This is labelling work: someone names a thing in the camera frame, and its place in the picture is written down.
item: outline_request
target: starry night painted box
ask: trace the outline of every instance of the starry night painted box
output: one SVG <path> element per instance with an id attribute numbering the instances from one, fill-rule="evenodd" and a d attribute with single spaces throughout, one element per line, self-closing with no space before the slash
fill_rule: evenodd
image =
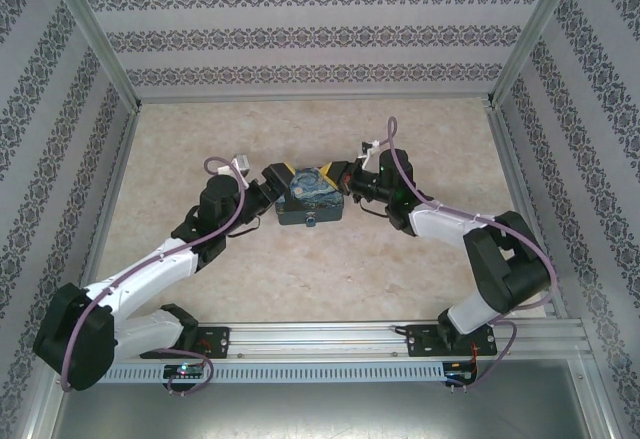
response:
<path id="1" fill-rule="evenodd" d="M 276 201 L 278 221 L 284 226 L 342 219 L 344 197 L 314 167 L 297 169 L 289 190 Z"/>

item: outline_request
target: marble floor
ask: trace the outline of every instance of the marble floor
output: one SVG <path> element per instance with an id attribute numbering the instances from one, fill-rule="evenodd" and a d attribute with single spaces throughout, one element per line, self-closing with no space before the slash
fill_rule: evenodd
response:
<path id="1" fill-rule="evenodd" d="M 250 178 L 274 162 L 353 160 L 363 140 L 385 137 L 390 115 L 426 194 L 468 211 L 513 207 L 479 99 L 145 105 L 98 277 L 169 236 L 198 202 L 207 156 L 247 154 Z M 174 302 L 199 321 L 435 319 L 474 287 L 464 251 L 399 233 L 347 198 L 342 221 L 315 228 L 280 226 L 268 211 L 141 312 Z"/>

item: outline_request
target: damask pattern wall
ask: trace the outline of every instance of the damask pattern wall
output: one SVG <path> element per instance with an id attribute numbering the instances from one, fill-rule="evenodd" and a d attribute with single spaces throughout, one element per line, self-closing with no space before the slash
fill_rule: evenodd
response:
<path id="1" fill-rule="evenodd" d="M 56 288 L 83 277 L 132 115 L 62 0 L 0 0 L 0 438 Z"/>
<path id="2" fill-rule="evenodd" d="M 538 0 L 88 0 L 142 99 L 488 93 Z"/>
<path id="3" fill-rule="evenodd" d="M 502 104 L 623 437 L 640 437 L 639 22 L 638 0 L 561 0 Z"/>

